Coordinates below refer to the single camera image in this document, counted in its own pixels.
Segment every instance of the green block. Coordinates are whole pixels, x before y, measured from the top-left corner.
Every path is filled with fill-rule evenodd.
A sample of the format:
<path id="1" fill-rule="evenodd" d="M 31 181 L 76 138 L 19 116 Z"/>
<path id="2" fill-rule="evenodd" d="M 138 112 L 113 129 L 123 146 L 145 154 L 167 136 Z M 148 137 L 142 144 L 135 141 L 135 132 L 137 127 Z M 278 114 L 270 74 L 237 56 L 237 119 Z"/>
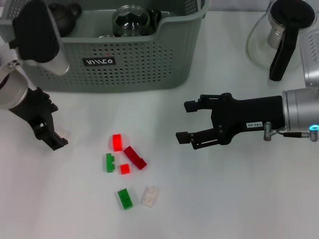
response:
<path id="1" fill-rule="evenodd" d="M 106 154 L 106 171 L 108 173 L 112 173 L 113 170 L 115 169 L 114 165 L 114 156 L 112 156 L 110 153 Z"/>
<path id="2" fill-rule="evenodd" d="M 121 199 L 124 210 L 133 207 L 133 204 L 127 189 L 123 189 L 119 191 L 118 194 Z"/>

